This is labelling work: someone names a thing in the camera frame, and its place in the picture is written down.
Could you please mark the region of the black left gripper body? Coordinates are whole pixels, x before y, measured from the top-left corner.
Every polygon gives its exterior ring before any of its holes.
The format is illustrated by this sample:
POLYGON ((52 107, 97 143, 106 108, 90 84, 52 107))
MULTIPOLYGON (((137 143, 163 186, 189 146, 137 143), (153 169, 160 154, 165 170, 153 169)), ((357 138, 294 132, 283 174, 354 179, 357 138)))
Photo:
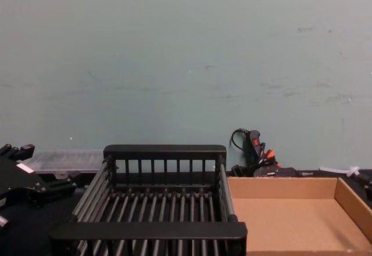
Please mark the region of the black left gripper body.
POLYGON ((1 157, 1 208, 47 202, 47 186, 41 177, 22 163, 1 157))

